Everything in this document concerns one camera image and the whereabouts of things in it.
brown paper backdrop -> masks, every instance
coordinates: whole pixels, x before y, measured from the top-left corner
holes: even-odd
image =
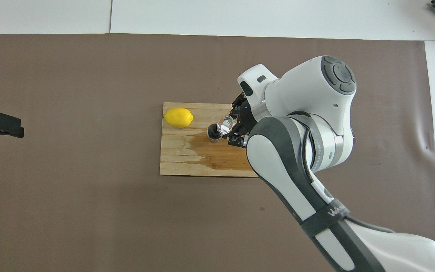
[[[255,64],[355,72],[356,144],[318,174],[372,224],[435,240],[423,42],[0,35],[0,271],[330,271],[259,179],[159,175],[162,103],[231,103]]]

black button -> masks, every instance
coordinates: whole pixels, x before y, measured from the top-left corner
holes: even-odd
[[[343,64],[335,64],[333,66],[333,73],[342,82],[349,82],[352,76],[350,75],[349,70]]]
[[[243,89],[243,92],[245,92],[246,96],[250,96],[253,94],[253,89],[246,83],[246,81],[241,81],[239,85]]]
[[[355,84],[352,84],[352,83],[349,83],[349,84],[342,83],[342,84],[340,84],[340,91],[344,91],[346,93],[352,93],[353,91],[355,91]]]
[[[257,80],[259,83],[261,83],[261,82],[263,82],[263,80],[265,80],[265,79],[266,79],[266,76],[262,75],[262,76],[260,76],[259,78],[257,78],[256,80]]]
[[[328,63],[340,62],[340,60],[337,59],[336,57],[325,56],[325,57],[323,57],[323,58],[324,58],[325,61],[328,62]]]
[[[324,68],[325,68],[325,75],[327,76],[327,78],[331,81],[333,85],[337,85],[338,79],[336,78],[335,74],[333,74],[332,66],[325,64]]]
[[[350,70],[350,68],[347,65],[345,65],[345,68],[349,71],[350,76],[352,76],[352,81],[357,83],[357,81],[355,81],[355,76],[354,76],[352,70]]]

water spill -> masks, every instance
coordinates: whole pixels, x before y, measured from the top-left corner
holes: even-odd
[[[187,164],[199,164],[216,170],[243,170],[252,171],[247,161],[246,149],[228,145],[228,141],[222,139],[218,143],[210,143],[206,131],[195,134],[188,141],[189,149],[203,157],[196,162]]]

black strap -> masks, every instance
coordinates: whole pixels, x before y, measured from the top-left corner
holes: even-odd
[[[309,238],[312,238],[325,229],[330,228],[333,224],[340,221],[349,213],[349,209],[347,209],[340,200],[334,199],[332,202],[328,203],[328,205],[316,212],[316,214],[304,220],[300,227],[302,227],[303,231]]]

yellow lemon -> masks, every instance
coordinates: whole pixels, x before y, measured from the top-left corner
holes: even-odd
[[[193,119],[194,116],[190,111],[181,107],[171,108],[164,114],[166,123],[173,127],[187,127]]]

